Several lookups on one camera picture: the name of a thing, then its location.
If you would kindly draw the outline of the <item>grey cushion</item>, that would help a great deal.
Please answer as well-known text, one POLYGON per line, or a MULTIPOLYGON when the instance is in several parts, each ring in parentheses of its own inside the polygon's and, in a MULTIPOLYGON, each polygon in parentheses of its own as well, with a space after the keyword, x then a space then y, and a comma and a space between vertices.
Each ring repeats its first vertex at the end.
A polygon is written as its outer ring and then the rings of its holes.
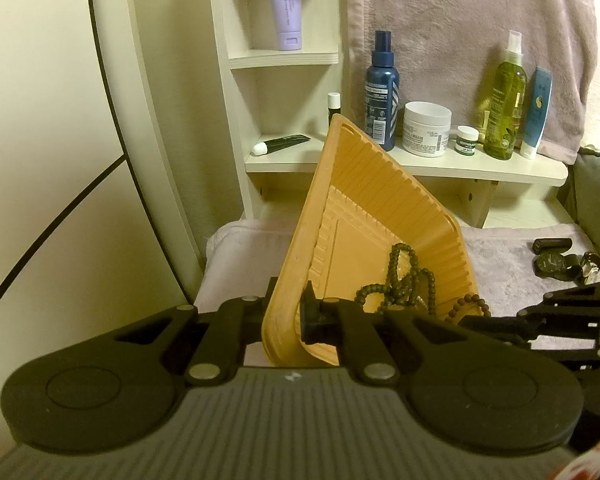
POLYGON ((600 153, 580 149, 558 200, 600 254, 600 153))

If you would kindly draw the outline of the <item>cream corner shelf unit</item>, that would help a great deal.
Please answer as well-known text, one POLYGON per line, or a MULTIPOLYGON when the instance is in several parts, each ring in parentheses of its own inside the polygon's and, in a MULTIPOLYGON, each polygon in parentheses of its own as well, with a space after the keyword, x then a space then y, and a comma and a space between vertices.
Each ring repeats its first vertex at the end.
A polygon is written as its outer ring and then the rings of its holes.
MULTIPOLYGON (((346 0, 301 0, 302 48, 281 51, 271 0, 210 0, 230 144, 248 219, 298 216, 328 131, 327 95, 348 99, 346 0), (311 140, 272 154, 254 144, 305 134, 311 140)), ((464 226, 542 228, 568 222, 558 202, 561 162, 514 155, 508 162, 449 151, 422 158, 395 148, 406 168, 464 226)))

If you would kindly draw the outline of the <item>blue spray bottle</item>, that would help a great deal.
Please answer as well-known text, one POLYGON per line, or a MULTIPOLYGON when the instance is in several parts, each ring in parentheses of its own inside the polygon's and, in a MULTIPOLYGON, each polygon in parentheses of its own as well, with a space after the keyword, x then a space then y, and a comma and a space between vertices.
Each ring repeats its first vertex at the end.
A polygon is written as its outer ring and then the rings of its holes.
POLYGON ((396 124, 400 107, 400 75, 394 66, 391 32, 376 30, 372 60, 364 86, 364 131, 385 152, 396 145, 396 124))

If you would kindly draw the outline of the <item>white cream jar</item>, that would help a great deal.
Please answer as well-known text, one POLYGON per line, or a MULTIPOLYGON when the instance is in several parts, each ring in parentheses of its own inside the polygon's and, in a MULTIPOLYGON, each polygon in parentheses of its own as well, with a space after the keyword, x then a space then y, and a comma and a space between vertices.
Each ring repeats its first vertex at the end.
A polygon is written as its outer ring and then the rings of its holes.
POLYGON ((446 151, 452 112, 445 106, 412 101, 405 104, 403 147, 416 156, 435 158, 446 151))

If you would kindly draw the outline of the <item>black rectangular case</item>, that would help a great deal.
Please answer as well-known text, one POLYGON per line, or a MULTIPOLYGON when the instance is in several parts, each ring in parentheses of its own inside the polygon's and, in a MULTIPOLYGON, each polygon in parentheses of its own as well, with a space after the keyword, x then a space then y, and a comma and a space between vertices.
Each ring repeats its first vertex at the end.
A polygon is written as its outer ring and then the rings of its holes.
POLYGON ((541 252, 564 252, 571 247, 572 239, 569 237, 540 237, 532 242, 531 250, 539 255, 541 252))

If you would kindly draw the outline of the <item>orange plastic basket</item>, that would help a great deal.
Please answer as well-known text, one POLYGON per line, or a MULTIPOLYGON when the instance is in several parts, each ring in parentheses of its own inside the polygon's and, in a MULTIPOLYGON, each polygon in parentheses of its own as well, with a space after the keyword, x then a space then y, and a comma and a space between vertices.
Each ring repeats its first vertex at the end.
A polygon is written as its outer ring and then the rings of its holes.
POLYGON ((320 160, 262 323, 266 355, 276 366, 335 365, 328 344, 305 344, 300 299, 351 300, 385 281, 391 247, 410 245, 434 274, 436 315, 478 290, 463 233, 426 188, 349 119, 332 118, 320 160))

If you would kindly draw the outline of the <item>black tube white cap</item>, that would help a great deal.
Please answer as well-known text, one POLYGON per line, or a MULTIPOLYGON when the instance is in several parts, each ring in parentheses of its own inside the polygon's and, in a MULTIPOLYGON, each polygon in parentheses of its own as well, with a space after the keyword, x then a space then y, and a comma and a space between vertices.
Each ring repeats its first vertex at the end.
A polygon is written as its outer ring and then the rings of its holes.
POLYGON ((280 136, 279 138, 268 139, 254 144, 251 149, 251 155, 260 157, 272 154, 292 146, 309 142, 311 138, 305 134, 290 134, 289 136, 280 136))

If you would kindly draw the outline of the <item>black white lip balm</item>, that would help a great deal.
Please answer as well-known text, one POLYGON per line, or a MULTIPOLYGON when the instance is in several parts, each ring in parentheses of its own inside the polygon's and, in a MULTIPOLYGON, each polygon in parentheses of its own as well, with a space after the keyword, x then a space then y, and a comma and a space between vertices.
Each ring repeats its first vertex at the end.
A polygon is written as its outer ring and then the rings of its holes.
POLYGON ((339 92, 332 91, 327 95, 327 110, 328 110, 328 123, 332 123, 332 118, 336 114, 341 113, 341 96, 339 92))

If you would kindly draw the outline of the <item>green olive spray bottle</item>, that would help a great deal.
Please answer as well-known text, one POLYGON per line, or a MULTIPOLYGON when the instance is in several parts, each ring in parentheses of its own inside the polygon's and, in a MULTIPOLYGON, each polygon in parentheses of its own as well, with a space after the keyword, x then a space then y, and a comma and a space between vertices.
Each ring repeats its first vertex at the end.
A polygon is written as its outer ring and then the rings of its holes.
POLYGON ((522 66, 522 33, 511 30, 503 61, 495 72, 484 151, 499 160, 509 160, 514 151, 527 88, 522 66))

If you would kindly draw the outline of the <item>blue white tube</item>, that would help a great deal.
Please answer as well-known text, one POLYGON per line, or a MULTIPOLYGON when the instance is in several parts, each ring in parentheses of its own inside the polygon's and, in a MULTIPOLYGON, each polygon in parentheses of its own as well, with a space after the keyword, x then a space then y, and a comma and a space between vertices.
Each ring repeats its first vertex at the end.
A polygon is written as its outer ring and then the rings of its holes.
POLYGON ((520 154, 525 159, 534 159, 545 130, 550 100, 553 92, 553 74, 538 67, 533 76, 533 88, 529 108, 524 122, 524 138, 520 154))

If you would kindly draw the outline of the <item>purple tube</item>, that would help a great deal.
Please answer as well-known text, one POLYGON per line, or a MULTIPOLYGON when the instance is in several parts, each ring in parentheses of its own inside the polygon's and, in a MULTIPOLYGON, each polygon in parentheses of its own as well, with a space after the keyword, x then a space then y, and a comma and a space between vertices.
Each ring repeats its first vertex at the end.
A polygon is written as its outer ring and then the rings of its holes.
POLYGON ((271 0, 277 47, 282 51, 302 48, 301 0, 271 0))

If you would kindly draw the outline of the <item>black wrist watch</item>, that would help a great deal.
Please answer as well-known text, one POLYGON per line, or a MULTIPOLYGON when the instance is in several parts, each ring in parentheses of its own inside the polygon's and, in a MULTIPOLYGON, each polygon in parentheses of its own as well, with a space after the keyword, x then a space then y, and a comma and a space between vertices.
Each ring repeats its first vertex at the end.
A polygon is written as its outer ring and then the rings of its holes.
POLYGON ((541 252, 533 262, 533 271, 539 278, 556 278, 559 281, 575 281, 582 274, 580 259, 576 254, 541 252))

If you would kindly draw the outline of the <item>pink hanging towel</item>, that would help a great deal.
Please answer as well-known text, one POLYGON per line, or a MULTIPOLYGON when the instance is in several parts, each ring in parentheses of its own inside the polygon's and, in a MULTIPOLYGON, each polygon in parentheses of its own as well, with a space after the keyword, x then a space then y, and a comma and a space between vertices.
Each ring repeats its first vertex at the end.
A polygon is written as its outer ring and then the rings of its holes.
POLYGON ((571 165, 577 158, 597 62, 594 0, 346 0, 346 114, 364 124, 364 80, 374 33, 388 30, 400 100, 449 108, 474 124, 489 99, 509 32, 522 36, 522 62, 553 75, 540 154, 571 165))

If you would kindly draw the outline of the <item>small green white jar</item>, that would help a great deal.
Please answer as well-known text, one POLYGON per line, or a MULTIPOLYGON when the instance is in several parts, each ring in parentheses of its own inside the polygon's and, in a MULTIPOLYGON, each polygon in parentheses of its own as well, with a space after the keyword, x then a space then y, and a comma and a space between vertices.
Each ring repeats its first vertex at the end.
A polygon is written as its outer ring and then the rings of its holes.
POLYGON ((474 156, 479 140, 479 131, 471 126, 458 126, 454 150, 464 156, 474 156))

